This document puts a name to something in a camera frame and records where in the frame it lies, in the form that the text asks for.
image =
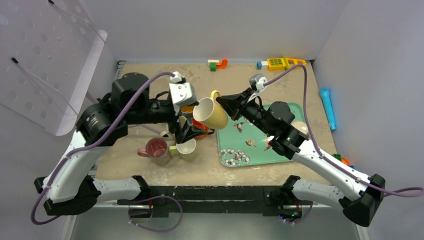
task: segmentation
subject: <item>plastic toy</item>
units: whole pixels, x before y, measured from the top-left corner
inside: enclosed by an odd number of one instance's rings
[[[283,59],[283,61],[285,63],[285,70],[289,69],[290,68],[290,64],[289,64],[289,61],[287,61],[287,58],[285,56],[282,56],[282,59]]]
[[[322,104],[324,105],[330,130],[334,131],[336,130],[336,119],[334,118],[333,107],[330,100],[330,90],[327,87],[321,87],[319,96],[321,96]]]
[[[217,63],[216,62],[211,62],[210,65],[210,71],[211,72],[216,72],[217,71]]]
[[[258,61],[256,67],[258,70],[261,70],[262,67],[268,66],[268,61]]]
[[[337,153],[334,153],[333,155],[332,155],[335,159],[337,159],[337,160],[339,160],[340,162],[342,162],[343,164],[346,164],[346,165],[348,165],[349,167],[351,167],[351,168],[355,168],[355,166],[353,166],[353,165],[351,165],[351,163],[346,159],[346,158],[344,158],[344,157],[342,157],[342,155],[340,155],[340,154],[337,154]]]
[[[303,64],[304,66],[307,65],[306,61],[302,60],[302,59],[288,58],[288,57],[286,58],[285,56],[283,56],[283,58],[285,58],[287,60],[287,64],[293,64],[293,65]]]
[[[227,67],[228,64],[228,58],[223,58],[221,62],[218,62],[216,64],[216,68],[217,69],[225,69]]]
[[[283,58],[268,58],[268,71],[282,71],[286,69]]]
[[[208,59],[208,60],[207,60],[207,65],[208,65],[208,66],[210,66],[210,65],[211,65],[211,63],[219,63],[219,62],[220,62],[219,60]]]

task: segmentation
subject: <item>pink mug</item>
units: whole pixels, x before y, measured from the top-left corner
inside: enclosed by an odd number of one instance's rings
[[[152,159],[159,166],[166,165],[171,161],[171,153],[169,152],[167,142],[160,137],[150,139],[146,147],[137,149],[137,153],[141,157]]]

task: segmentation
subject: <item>green tray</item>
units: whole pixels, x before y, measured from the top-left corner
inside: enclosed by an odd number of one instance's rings
[[[293,102],[287,104],[295,116],[294,120],[304,122],[305,117],[301,106]],[[234,126],[240,122],[243,123],[241,132],[237,126]],[[278,155],[272,148],[267,149],[267,136],[244,117],[240,117],[237,122],[228,118],[227,126],[218,130],[216,134],[221,163],[226,167],[291,162],[288,158]],[[252,145],[249,145],[248,141],[252,140],[254,140]]]

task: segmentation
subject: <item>table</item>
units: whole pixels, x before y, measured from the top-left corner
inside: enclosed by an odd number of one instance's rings
[[[310,63],[307,65],[307,114],[318,145],[328,153],[335,153],[317,82]],[[255,64],[229,64],[225,69],[211,72],[207,64],[125,64],[122,75],[141,73],[151,77],[160,72],[180,72],[196,91],[197,99],[208,97],[213,90],[223,95],[237,94],[249,87],[249,78],[263,73],[268,80],[281,71],[257,70]],[[159,78],[150,85],[150,98],[168,90],[169,78]],[[275,101],[294,102],[303,106],[304,73],[295,69],[268,87],[262,94],[263,104]],[[164,131],[166,124],[151,124]],[[128,135],[118,141],[101,157],[96,178],[102,180],[126,179],[141,175],[150,186],[262,186],[282,185],[290,175],[308,181],[328,184],[309,168],[288,162],[246,167],[226,167],[219,159],[216,135],[197,141],[198,155],[187,161],[174,156],[165,166],[157,166],[149,158],[137,155],[137,148],[144,147],[157,135],[141,126],[128,129]]]

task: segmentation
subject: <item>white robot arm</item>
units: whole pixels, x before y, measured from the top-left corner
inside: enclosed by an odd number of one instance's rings
[[[175,138],[180,142],[205,134],[204,130],[194,127],[190,120],[180,127],[178,122],[180,107],[195,105],[197,101],[191,84],[186,82],[178,72],[173,74],[174,76],[170,77],[171,83],[167,100],[157,100],[157,97],[149,99],[147,90],[136,102],[138,108],[132,112],[129,111],[129,116],[107,138],[106,144],[75,153],[64,163],[46,194],[47,201],[44,203],[44,208],[48,215],[77,215],[87,211],[96,203],[119,199],[134,200],[142,197],[144,192],[148,191],[149,186],[141,176],[122,180],[99,180],[87,175],[110,146],[118,138],[127,134],[129,123],[168,123],[171,131],[169,134],[175,134]],[[84,111],[62,158],[65,158],[70,151],[88,146],[101,137],[104,130],[114,120],[113,117],[116,115],[114,110],[120,107],[117,99],[121,101],[131,92],[134,93],[137,89],[133,90],[133,88],[139,88],[146,80],[147,77],[139,73],[129,73],[122,79],[116,80],[110,95]],[[138,112],[144,113],[139,119]],[[39,177],[35,180],[34,184],[39,193],[47,188],[52,173],[47,177]]]
[[[254,75],[249,83],[251,87],[242,93],[219,96],[216,101],[232,120],[243,116],[270,136],[269,145],[277,154],[307,166],[333,184],[330,186],[313,183],[290,176],[284,183],[284,189],[290,189],[293,196],[299,200],[340,209],[354,223],[368,226],[383,200],[383,193],[366,184],[383,189],[386,182],[384,178],[377,174],[368,176],[359,172],[319,148],[321,156],[313,141],[291,125],[295,116],[286,102],[276,101],[267,110],[264,109],[259,97],[269,84],[264,75]],[[259,104],[254,101],[255,98],[259,98]]]

